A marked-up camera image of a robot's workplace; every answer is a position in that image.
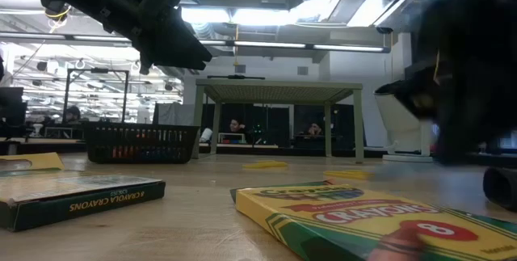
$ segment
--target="white table frame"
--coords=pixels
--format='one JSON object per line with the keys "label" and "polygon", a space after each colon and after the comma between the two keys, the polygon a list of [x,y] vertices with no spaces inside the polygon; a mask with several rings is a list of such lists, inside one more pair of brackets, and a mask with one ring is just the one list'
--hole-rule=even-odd
{"label": "white table frame", "polygon": [[[237,80],[237,79],[197,79],[195,93],[195,111],[194,125],[201,126],[203,115],[203,100],[206,94],[216,103],[213,116],[213,134],[210,154],[217,151],[217,139],[219,134],[219,125],[221,120],[221,106],[223,103],[278,103],[278,104],[300,104],[300,105],[318,105],[325,107],[325,118],[331,119],[331,107],[333,104],[353,96],[354,99],[354,127],[355,127],[355,160],[362,163],[364,160],[364,127],[363,127],[363,104],[362,91],[363,85],[359,83],[341,83],[341,82],[275,82],[265,80]],[[303,98],[277,98],[277,99],[261,99],[255,95],[249,98],[245,95],[239,95],[238,98],[224,97],[216,92],[216,88],[232,88],[232,87],[250,87],[259,88],[266,91],[269,88],[275,89],[305,89],[311,88],[311,91],[338,91],[330,97],[324,99],[303,99]],[[332,137],[331,137],[331,120],[325,120],[325,151],[327,157],[332,157]],[[200,149],[200,131],[196,138],[194,149],[192,151],[193,158],[199,158]]]}

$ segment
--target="crayola crayon box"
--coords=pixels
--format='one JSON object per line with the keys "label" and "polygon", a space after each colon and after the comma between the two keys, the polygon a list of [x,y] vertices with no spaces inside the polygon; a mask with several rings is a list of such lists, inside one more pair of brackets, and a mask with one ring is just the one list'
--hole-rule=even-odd
{"label": "crayola crayon box", "polygon": [[347,185],[241,189],[236,207],[305,260],[517,258],[515,224]]}
{"label": "crayola crayon box", "polygon": [[55,153],[0,156],[0,227],[31,229],[162,198],[165,183],[64,170]]}

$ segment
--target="metal frame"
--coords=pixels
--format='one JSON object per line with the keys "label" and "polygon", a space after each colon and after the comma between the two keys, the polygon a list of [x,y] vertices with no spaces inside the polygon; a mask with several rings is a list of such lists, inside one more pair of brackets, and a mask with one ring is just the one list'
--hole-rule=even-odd
{"label": "metal frame", "polygon": [[[201,126],[201,119],[203,115],[203,99],[206,94],[216,103],[216,108],[213,117],[213,134],[212,146],[210,154],[217,152],[217,139],[219,134],[219,125],[221,120],[221,106],[223,103],[282,103],[282,104],[304,104],[304,105],[319,105],[325,107],[325,118],[331,118],[331,106],[349,96],[353,95],[354,99],[354,128],[355,128],[355,160],[362,163],[364,160],[364,127],[363,127],[363,105],[362,105],[362,91],[363,85],[359,83],[337,83],[337,82],[272,82],[263,80],[236,80],[236,79],[197,79],[196,93],[195,93],[195,111],[194,111],[194,125]],[[268,87],[297,87],[297,88],[332,88],[341,89],[340,92],[323,101],[311,101],[299,99],[296,101],[290,99],[278,99],[273,102],[267,100],[264,102],[256,100],[232,100],[222,98],[213,89],[214,86],[260,86]],[[332,135],[331,135],[331,121],[325,121],[325,152],[327,157],[332,156]],[[195,141],[195,146],[192,151],[193,158],[199,158],[200,149],[200,133]]]}
{"label": "metal frame", "polygon": [[[71,69],[67,70],[67,74],[66,74],[66,89],[65,89],[65,102],[64,102],[64,105],[63,105],[63,124],[66,124],[66,108],[68,107],[68,95],[69,95],[69,92],[70,92],[70,84],[74,83],[74,81],[75,81],[75,78],[70,78],[70,75],[73,72],[75,72],[75,71],[79,72],[79,75],[81,75],[81,74],[85,73],[86,71],[92,72],[92,70],[95,70],[95,69],[71,68]],[[107,72],[108,73],[112,72],[112,73],[115,73],[115,74],[117,74],[117,73],[126,74],[126,80],[125,80],[125,83],[124,83],[124,103],[122,105],[122,120],[120,121],[121,123],[123,123],[123,122],[125,122],[125,119],[126,119],[126,103],[128,102],[129,71],[127,71],[127,70],[108,70]]]}

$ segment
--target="black basket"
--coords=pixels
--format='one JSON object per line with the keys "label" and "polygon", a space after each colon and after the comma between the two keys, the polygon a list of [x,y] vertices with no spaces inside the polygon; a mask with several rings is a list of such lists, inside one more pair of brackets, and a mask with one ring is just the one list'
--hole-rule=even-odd
{"label": "black basket", "polygon": [[191,160],[199,127],[84,123],[88,159],[95,163],[174,163]]}

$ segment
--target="number 8 label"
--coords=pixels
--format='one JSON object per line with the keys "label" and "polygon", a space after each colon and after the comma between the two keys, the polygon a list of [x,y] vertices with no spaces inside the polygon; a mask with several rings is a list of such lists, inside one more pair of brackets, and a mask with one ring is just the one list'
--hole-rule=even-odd
{"label": "number 8 label", "polygon": [[416,229],[419,234],[454,241],[476,241],[478,236],[468,229],[440,221],[403,221],[404,229]]}

